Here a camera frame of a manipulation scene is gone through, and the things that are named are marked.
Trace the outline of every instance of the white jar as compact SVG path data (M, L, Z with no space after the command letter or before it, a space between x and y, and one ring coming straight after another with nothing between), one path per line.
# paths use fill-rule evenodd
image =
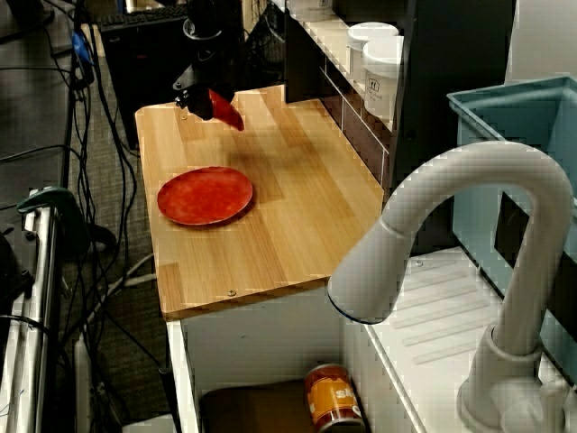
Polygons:
M369 41L362 50L367 69L364 107L383 121L392 121L397 97L398 70L403 52L403 37L391 36Z
M288 0L287 8L293 19L314 23L333 15L333 0Z
M368 41L397 36L398 29L385 23L360 23L347 31L347 54L349 56L349 72L358 83L364 84L364 65L362 64L362 48Z

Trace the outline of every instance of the blue plastic container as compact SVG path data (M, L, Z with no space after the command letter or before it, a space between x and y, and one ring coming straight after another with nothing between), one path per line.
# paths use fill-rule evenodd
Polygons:
M575 79L539 79L452 93L448 98L450 107L459 116L459 146L488 140L531 145L563 167L572 184L573 194L577 194ZM453 232L504 293L512 269L493 246L503 192L531 214L529 197L522 189L509 185L472 188L455 196ZM564 251L577 262L575 220ZM577 382L577 344L549 311L545 315L541 337L555 360Z

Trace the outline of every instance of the orange can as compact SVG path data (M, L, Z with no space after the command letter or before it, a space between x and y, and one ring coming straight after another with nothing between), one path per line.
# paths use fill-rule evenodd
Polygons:
M346 369L323 364L305 377L308 407L316 433L365 433L361 409Z

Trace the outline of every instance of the orange plate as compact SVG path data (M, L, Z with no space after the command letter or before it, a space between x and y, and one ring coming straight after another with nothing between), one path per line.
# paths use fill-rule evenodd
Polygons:
M175 223L200 226L233 217L252 198L252 184L241 172L205 167L180 174L160 189L160 212Z

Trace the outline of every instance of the dark tile backsplash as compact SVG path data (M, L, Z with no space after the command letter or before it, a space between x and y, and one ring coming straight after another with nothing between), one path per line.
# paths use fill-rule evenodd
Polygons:
M389 128L385 126L384 123L377 117L369 113L365 108L362 108L361 111L361 119L364 121L367 126L373 131L373 133L377 136L380 143L385 147L385 149L389 149L390 140L391 140L391 133Z
M333 87L325 74L321 74L321 95L320 100L326 111L334 119L334 122L338 124L339 128L343 129L343 97Z
M364 109L361 96L330 60L320 75L320 100L326 111L388 196L389 129L378 117Z
M375 179L381 183L385 150L348 104L344 104L343 134L351 142L354 150L357 151Z

